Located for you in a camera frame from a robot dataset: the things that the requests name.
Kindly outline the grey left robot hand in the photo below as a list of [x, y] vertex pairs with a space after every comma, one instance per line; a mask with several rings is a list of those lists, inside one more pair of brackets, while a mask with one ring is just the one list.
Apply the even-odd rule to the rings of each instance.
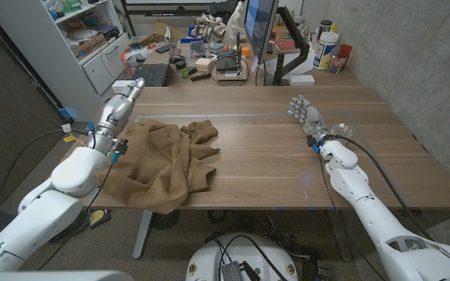
[[87, 140], [89, 148], [103, 154], [111, 150], [117, 137], [126, 127], [136, 100], [145, 85], [143, 78], [131, 80], [120, 93], [115, 94], [105, 103], [95, 131]]

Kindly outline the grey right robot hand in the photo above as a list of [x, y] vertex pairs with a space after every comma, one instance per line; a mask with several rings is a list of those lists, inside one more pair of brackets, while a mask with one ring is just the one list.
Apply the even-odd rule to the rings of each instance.
[[289, 105], [288, 114], [302, 124], [302, 129], [308, 137], [316, 142], [321, 142], [329, 134], [322, 115], [304, 96], [299, 95], [297, 98], [292, 98]]

